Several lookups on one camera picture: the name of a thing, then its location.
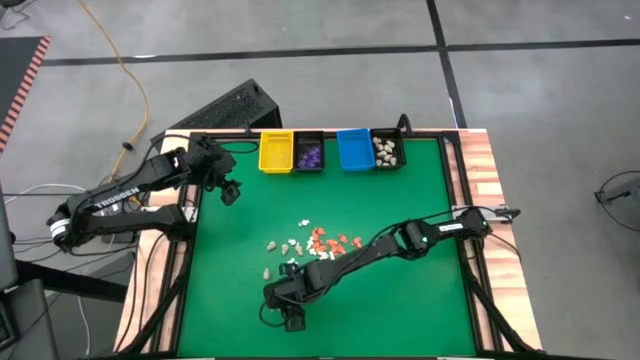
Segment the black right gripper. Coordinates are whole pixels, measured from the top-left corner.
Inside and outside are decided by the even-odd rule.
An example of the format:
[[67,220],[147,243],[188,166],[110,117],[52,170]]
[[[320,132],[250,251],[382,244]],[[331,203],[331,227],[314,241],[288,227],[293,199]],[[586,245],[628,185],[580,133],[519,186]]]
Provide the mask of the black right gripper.
[[[308,283],[303,278],[282,278],[263,288],[266,306],[280,309],[288,305],[306,304],[310,295]],[[302,306],[285,307],[282,310],[286,331],[305,330],[306,313]]]

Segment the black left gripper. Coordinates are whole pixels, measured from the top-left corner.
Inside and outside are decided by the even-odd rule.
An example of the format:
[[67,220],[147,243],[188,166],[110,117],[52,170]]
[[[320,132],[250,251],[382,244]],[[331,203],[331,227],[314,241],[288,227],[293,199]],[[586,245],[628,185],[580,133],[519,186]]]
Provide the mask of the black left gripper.
[[229,180],[235,159],[211,138],[196,138],[192,143],[192,184],[220,186],[222,202],[232,205],[240,196],[241,183]]

